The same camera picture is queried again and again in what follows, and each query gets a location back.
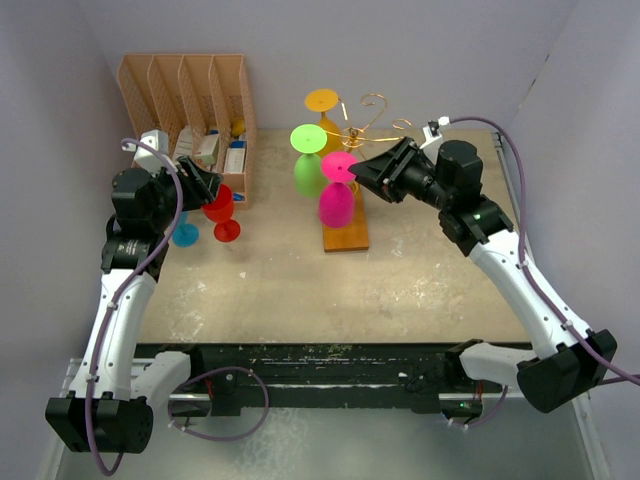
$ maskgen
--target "yellow object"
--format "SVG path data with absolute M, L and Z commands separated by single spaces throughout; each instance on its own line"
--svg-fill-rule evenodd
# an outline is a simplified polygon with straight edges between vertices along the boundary
M 233 135 L 234 137 L 239 137 L 246 131 L 247 129 L 244 126 L 244 118 L 239 118 L 238 120 L 233 122 L 233 126 L 231 127 L 231 135 Z
M 320 158 L 324 157 L 326 154 L 335 152 L 336 150 L 342 150 L 342 139 L 340 138 L 340 128 L 335 124 L 333 120 L 331 120 L 327 115 L 322 112 L 320 117 L 320 121 L 318 122 L 318 126 L 321 127 L 325 132 L 333 133 L 334 135 L 327 135 L 327 144 L 324 146 L 322 150 L 320 150 L 316 155 L 320 156 Z
M 328 88 L 314 90 L 304 99 L 304 105 L 312 112 L 328 112 L 338 104 L 338 94 Z

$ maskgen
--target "table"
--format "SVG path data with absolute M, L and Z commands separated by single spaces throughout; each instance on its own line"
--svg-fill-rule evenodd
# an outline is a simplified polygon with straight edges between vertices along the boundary
M 484 160 L 484 193 L 513 220 L 490 132 L 448 131 Z M 437 211 L 413 198 L 390 205 L 364 192 L 371 248 L 326 254 L 317 199 L 295 191 L 298 153 L 289 130 L 262 130 L 253 203 L 234 218 L 231 244 L 213 237 L 201 212 L 200 239 L 169 248 L 145 313 L 141 343 L 364 343 L 527 341 L 495 286 L 442 233 Z M 393 136 L 378 130 L 372 137 Z M 421 143 L 421 132 L 413 137 Z M 368 143 L 367 158 L 393 143 Z

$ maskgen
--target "gray wall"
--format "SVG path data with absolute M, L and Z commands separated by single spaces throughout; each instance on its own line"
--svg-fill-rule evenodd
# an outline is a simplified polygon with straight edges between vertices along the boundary
M 640 3 L 581 0 L 510 130 L 524 157 L 531 245 L 551 283 L 640 372 Z M 616 478 L 638 478 L 640 390 L 592 393 Z
M 124 53 L 247 54 L 263 128 L 314 120 L 303 99 L 322 87 L 358 122 L 371 115 L 360 96 L 380 92 L 387 126 L 445 114 L 508 123 L 576 3 L 80 0 L 114 71 Z
M 47 399 L 93 323 L 129 122 L 73 0 L 3 2 L 0 65 L 0 478 L 20 480 L 36 474 Z

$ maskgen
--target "wooden block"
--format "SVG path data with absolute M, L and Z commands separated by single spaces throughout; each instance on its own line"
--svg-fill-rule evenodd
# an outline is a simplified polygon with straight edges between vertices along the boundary
M 364 214 L 364 201 L 360 189 L 354 195 L 355 211 L 353 222 L 344 228 L 329 228 L 322 226 L 324 236 L 324 251 L 352 252 L 357 250 L 369 250 L 369 232 L 367 231 L 367 218 Z

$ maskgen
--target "purple cable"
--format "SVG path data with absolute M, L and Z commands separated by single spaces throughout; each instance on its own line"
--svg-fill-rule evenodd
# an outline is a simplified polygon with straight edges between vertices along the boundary
M 166 168 L 169 175 L 171 175 L 171 179 L 176 187 L 176 213 L 173 216 L 173 220 L 169 225 L 169 230 L 162 238 L 160 243 L 156 246 L 156 248 L 149 254 L 149 256 L 138 265 L 133 272 L 122 282 L 122 284 L 118 287 L 118 289 L 114 292 L 113 297 L 111 297 L 111 301 L 107 306 L 107 311 L 104 314 L 102 319 L 102 323 L 100 324 L 100 329 L 98 330 L 98 335 L 96 337 L 96 343 L 93 348 L 93 354 L 91 355 L 91 362 L 89 363 L 89 374 L 91 378 L 87 380 L 87 392 L 84 401 L 84 421 L 86 425 L 87 431 L 87 441 L 89 442 L 89 449 L 91 450 L 91 454 L 98 466 L 100 472 L 103 475 L 110 477 L 118 470 L 120 466 L 120 462 L 122 461 L 123 453 L 120 452 L 118 454 L 118 458 L 116 458 L 115 463 L 111 469 L 107 468 L 100 456 L 100 452 L 98 451 L 98 446 L 96 444 L 96 437 L 93 431 L 93 418 L 91 416 L 91 401 L 93 400 L 93 394 L 95 391 L 95 376 L 98 371 L 98 361 L 100 359 L 100 352 L 102 351 L 102 346 L 104 343 L 104 337 L 107 334 L 107 329 L 109 328 L 109 323 L 111 323 L 111 316 L 120 300 L 120 297 L 127 289 L 131 281 L 140 275 L 145 268 L 156 258 L 160 252 L 164 249 L 164 247 L 169 243 L 169 239 L 176 227 L 178 226 L 178 222 L 180 221 L 180 214 L 182 213 L 182 205 L 183 205 L 183 194 L 182 194 L 182 186 L 180 185 L 180 179 L 178 178 L 177 173 L 175 172 L 173 165 L 167 160 L 160 152 L 155 150 L 154 148 L 146 145 L 138 140 L 134 140 L 133 138 L 125 138 L 122 140 L 122 146 L 127 146 L 129 144 L 136 145 L 138 148 L 143 148 L 153 154 Z
M 493 408 L 491 409 L 491 411 L 489 413 L 487 413 L 484 417 L 482 417 L 477 422 L 473 422 L 473 423 L 452 422 L 452 425 L 457 425 L 457 426 L 459 426 L 461 428 L 466 429 L 466 428 L 479 427 L 483 423 L 488 422 L 489 420 L 491 420 L 493 418 L 493 416 L 496 413 L 498 413 L 498 410 L 500 410 L 500 407 L 502 407 L 502 404 L 504 403 L 505 399 L 507 398 L 507 392 L 508 391 L 509 391 L 509 387 L 507 385 L 505 385 L 504 388 L 502 389 L 502 395 L 500 395 L 500 398 L 498 399 L 498 402 L 493 406 Z
M 171 410 L 171 405 L 167 404 L 167 411 L 169 413 L 169 419 L 171 420 L 171 425 L 174 426 L 175 428 L 177 428 L 178 430 L 184 432 L 184 433 L 188 433 L 189 435 L 193 435 L 194 437 L 202 438 L 204 440 L 210 440 L 212 442 L 235 442 L 237 440 L 242 440 L 243 438 L 247 438 L 249 435 L 251 435 L 256 430 L 258 430 L 262 426 L 264 421 L 267 419 L 267 415 L 269 414 L 269 392 L 267 391 L 267 386 L 264 384 L 262 379 L 260 379 L 260 377 L 258 377 L 255 373 L 253 373 L 252 370 L 248 370 L 248 369 L 246 369 L 244 367 L 222 367 L 222 368 L 216 368 L 215 370 L 211 370 L 211 371 L 209 371 L 207 373 L 203 373 L 202 375 L 198 375 L 197 377 L 194 377 L 191 380 L 187 380 L 182 385 L 180 385 L 178 387 L 178 389 L 181 389 L 181 388 L 184 388 L 184 387 L 189 386 L 191 384 L 197 383 L 200 380 L 203 380 L 203 379 L 208 378 L 208 377 L 212 377 L 213 375 L 218 375 L 220 373 L 227 373 L 227 372 L 242 372 L 242 373 L 246 373 L 247 375 L 252 376 L 254 378 L 254 380 L 256 382 L 258 382 L 258 385 L 260 385 L 260 388 L 262 389 L 262 393 L 264 395 L 264 409 L 262 411 L 262 416 L 260 416 L 260 419 L 258 420 L 258 422 L 253 427 L 251 427 L 249 430 L 247 430 L 244 433 L 241 433 L 239 435 L 233 435 L 231 437 L 216 437 L 216 436 L 213 436 L 213 435 L 206 435 L 204 433 L 200 433 L 200 432 L 196 432 L 195 430 L 191 430 L 191 429 L 187 428 L 185 425 L 176 422 L 175 418 L 173 417 L 173 411 Z
M 569 319 L 564 315 L 562 310 L 560 310 L 560 308 L 558 308 L 558 306 L 555 303 L 553 303 L 553 301 L 547 296 L 544 290 L 540 288 L 540 285 L 538 285 L 538 283 L 535 281 L 535 279 L 533 278 L 533 275 L 531 275 L 531 272 L 529 271 L 529 267 L 525 264 L 525 238 L 526 238 L 526 232 L 527 232 L 527 221 L 526 221 L 527 190 L 526 190 L 526 182 L 524 179 L 524 168 L 522 165 L 522 159 L 520 158 L 520 153 L 518 152 L 518 149 L 516 148 L 509 134 L 502 127 L 500 127 L 500 125 L 496 124 L 495 122 L 492 122 L 491 120 L 488 120 L 483 117 L 459 117 L 459 118 L 451 119 L 450 123 L 458 123 L 458 122 L 466 122 L 466 121 L 482 122 L 482 123 L 486 123 L 487 125 L 491 125 L 493 128 L 495 128 L 505 138 L 505 140 L 509 144 L 509 147 L 511 148 L 511 151 L 513 152 L 513 156 L 516 159 L 516 165 L 518 167 L 518 176 L 520 177 L 520 239 L 518 241 L 518 260 L 522 266 L 522 272 L 524 273 L 524 276 L 526 277 L 527 281 L 531 285 L 531 288 L 533 288 L 533 290 L 538 294 L 538 296 L 542 299 L 542 301 L 558 317 L 560 322 L 569 331 L 569 333 L 573 335 L 573 337 L 585 349 L 585 351 L 589 355 L 591 355 L 591 357 L 593 357 L 598 363 L 600 363 L 600 365 L 604 366 L 608 370 L 611 370 L 612 372 L 617 374 L 618 377 L 620 377 L 620 378 L 605 380 L 604 382 L 601 383 L 601 385 L 627 381 L 627 382 L 633 383 L 634 385 L 640 386 L 640 378 L 638 378 L 640 377 L 640 375 L 632 375 L 622 370 L 620 367 L 617 367 L 616 365 L 612 364 L 607 359 L 602 357 L 598 352 L 596 352 L 593 349 L 593 347 L 589 345 L 589 343 L 584 338 L 582 338 L 580 333 L 573 327 L 573 325 L 571 325 L 571 322 L 569 322 Z

